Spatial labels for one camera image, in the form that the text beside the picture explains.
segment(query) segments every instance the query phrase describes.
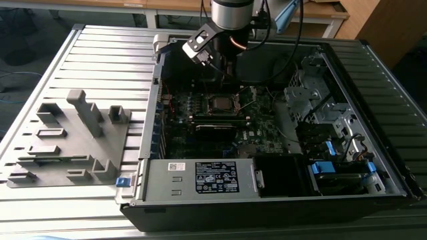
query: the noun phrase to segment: power supply label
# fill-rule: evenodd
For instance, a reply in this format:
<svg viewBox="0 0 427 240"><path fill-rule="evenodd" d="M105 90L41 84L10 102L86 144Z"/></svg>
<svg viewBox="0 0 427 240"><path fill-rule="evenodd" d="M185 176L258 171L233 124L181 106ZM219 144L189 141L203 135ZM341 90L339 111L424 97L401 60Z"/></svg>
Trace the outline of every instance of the power supply label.
<svg viewBox="0 0 427 240"><path fill-rule="evenodd" d="M195 191L199 194L239 193L237 162L197 162Z"/></svg>

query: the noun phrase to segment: barcode sticker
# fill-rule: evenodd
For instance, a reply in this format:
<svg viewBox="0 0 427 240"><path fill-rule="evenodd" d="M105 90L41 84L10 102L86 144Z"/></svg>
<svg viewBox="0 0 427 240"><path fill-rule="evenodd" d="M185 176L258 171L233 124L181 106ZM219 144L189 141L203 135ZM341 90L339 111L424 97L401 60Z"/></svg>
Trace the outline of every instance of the barcode sticker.
<svg viewBox="0 0 427 240"><path fill-rule="evenodd" d="M131 3L125 3L123 4L126 7L137 7L137 8L142 8L143 4L131 4Z"/></svg>
<svg viewBox="0 0 427 240"><path fill-rule="evenodd" d="M170 162L167 166L167 170L170 171L186 171L186 163L185 162Z"/></svg>

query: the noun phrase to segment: slotted aluminum surface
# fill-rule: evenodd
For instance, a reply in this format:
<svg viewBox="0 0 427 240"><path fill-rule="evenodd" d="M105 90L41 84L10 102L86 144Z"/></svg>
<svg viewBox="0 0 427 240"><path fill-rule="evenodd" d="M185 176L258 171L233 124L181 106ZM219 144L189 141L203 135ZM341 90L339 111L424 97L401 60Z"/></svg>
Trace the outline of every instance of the slotted aluminum surface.
<svg viewBox="0 0 427 240"><path fill-rule="evenodd" d="M133 110L121 171L125 173L137 170L155 64L151 49L154 36L159 33L189 36L193 31L109 26L86 26L83 30L73 30L0 143L2 155L6 148L15 148L26 143L25 133L35 131L31 121L38 120L35 110L41 103L55 102L61 106L70 107L65 95L69 89L85 89L89 100L95 102L101 109L109 108L110 105L123 105L126 109ZM400 83L370 49L358 41L307 40L331 44L392 137L393 144L398 147L420 184L426 188L427 130L424 127L426 119L402 91ZM346 224L285 229L145 233L138 231L119 211L115 186L11 189L5 180L15 167L14 164L14 159L0 161L2 240L41 235L70 239L175 239L178 236L201 239L246 235L254 237L315 234L321 238L319 233L331 232L339 233L338 237L343 239L349 234L353 236L359 234L349 233L354 231L427 227L427 204L421 202L406 209L381 212ZM385 231L381 236L386 237L388 234L389 231Z"/></svg>

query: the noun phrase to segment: motherboard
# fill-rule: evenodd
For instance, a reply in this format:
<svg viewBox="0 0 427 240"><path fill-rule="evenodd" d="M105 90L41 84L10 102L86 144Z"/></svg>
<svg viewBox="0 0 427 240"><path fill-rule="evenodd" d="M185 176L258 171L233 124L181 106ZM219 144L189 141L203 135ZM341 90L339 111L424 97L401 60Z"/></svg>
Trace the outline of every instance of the motherboard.
<svg viewBox="0 0 427 240"><path fill-rule="evenodd" d="M163 95L167 106L169 159L250 158L283 153L266 87L242 86L237 93L177 91Z"/></svg>

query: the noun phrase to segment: open computer chassis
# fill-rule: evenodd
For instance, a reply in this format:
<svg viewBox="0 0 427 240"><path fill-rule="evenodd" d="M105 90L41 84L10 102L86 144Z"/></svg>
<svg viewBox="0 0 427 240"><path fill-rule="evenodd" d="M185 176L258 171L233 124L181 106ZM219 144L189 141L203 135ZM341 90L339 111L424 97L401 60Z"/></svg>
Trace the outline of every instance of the open computer chassis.
<svg viewBox="0 0 427 240"><path fill-rule="evenodd" d="M238 58L237 82L195 65L171 37L158 56L121 206L145 232L349 222L425 195L325 42L275 41Z"/></svg>

